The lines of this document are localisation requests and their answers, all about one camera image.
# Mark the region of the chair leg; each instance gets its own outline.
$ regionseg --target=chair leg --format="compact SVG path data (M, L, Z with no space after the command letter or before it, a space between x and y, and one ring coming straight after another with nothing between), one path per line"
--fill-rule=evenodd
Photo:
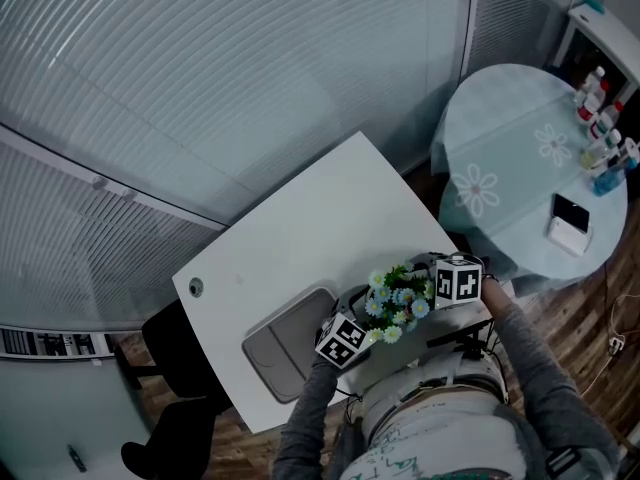
M127 359L127 356L124 355L122 348L119 346L115 348L113 351L116 361L118 362L118 367L120 371L124 375L125 379L129 385L135 389L142 389L142 385L138 380L138 377L152 377L154 375L162 375L160 372L160 368L157 366L131 366Z

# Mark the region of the wooden floor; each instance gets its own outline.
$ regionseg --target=wooden floor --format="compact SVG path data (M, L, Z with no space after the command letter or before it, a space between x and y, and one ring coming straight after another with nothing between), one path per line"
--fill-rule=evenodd
M441 193L439 180L419 170L407 179L426 206L437 212ZM624 235L604 268L579 284L558 292L537 294L519 301L545 337L560 364L576 381L581 391L587 389L598 372L602 374L588 391L585 400L613 429L622 435L640 421L640 333L630 334L619 357L607 364L607 343L611 331L609 319L615 299L620 294L640 294L640 204L629 207ZM616 306L614 325L618 332L640 329L640 299L625 298ZM121 340L132 364L153 364L140 334ZM496 351L505 365L507 383L514 406L522 411L522 398L508 359L500 345ZM157 421L168 404L178 399L161 377L142 379L140 392L150 417ZM331 443L342 421L344 408L329 409L323 462L328 461ZM216 420L206 479L266 479L278 448L279 429L252 435L235 409Z

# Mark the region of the blue bottle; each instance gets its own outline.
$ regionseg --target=blue bottle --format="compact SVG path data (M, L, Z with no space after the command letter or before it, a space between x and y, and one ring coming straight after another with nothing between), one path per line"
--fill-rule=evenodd
M638 162L634 158L628 158L623 165L616 164L609 168L593 180L593 193L597 196L608 194L624 181L629 171L637 166Z

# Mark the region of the round hole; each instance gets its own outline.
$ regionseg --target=round hole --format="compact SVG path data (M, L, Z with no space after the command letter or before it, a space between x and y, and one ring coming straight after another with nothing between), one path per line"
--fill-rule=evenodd
M194 277L191 281L189 281L189 293L196 299L202 295L204 291L204 284L200 279Z

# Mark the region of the person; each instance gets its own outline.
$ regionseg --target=person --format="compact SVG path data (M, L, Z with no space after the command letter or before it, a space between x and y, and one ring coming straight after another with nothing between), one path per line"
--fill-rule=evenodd
M324 478L614 478L618 449L522 310L489 277L482 300L518 378L526 419L505 403L493 360L438 355L363 395ZM339 370L318 356L282 430L275 480L323 478L324 418Z

